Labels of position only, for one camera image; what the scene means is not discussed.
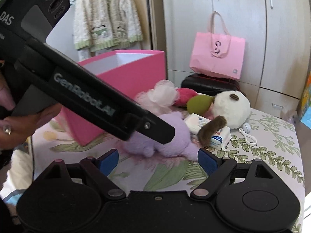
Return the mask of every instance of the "white wardrobe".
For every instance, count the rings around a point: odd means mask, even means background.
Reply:
[[[240,87],[251,106],[278,117],[296,109],[310,58],[309,0],[164,0],[168,77],[176,86],[193,73],[194,39],[214,10],[231,35],[246,39]]]

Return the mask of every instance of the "fuzzy sweater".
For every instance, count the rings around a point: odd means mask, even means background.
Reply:
[[[133,0],[77,0],[74,19],[76,49],[91,52],[142,41],[142,30]]]

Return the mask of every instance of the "hand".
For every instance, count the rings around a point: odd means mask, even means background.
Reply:
[[[0,105],[7,110],[13,110],[15,108],[15,102],[11,96],[10,89],[1,73]],[[29,136],[34,134],[36,129],[56,117],[61,108],[62,106],[60,104],[56,104],[35,115],[29,115],[26,117],[7,117],[4,120],[0,120],[0,149],[13,149],[19,144],[24,143]],[[10,134],[6,134],[3,131],[6,128],[11,129]]]

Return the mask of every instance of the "metal pin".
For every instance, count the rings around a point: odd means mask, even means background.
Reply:
[[[149,122],[146,122],[145,123],[145,129],[148,130],[148,129],[150,129],[150,127],[151,127],[151,124]]]
[[[111,197],[120,197],[123,195],[123,191],[121,189],[110,189],[108,195]]]
[[[199,188],[199,189],[195,189],[193,191],[193,194],[198,196],[198,197],[204,197],[204,196],[207,196],[209,194],[209,191],[204,189],[204,188]]]

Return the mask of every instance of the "white cord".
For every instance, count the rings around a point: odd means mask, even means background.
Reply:
[[[251,136],[249,134],[247,134],[242,128],[239,128],[238,131],[240,133],[242,133],[242,135],[245,138],[245,142],[249,145],[249,146],[256,146],[257,145],[257,139],[254,136]]]

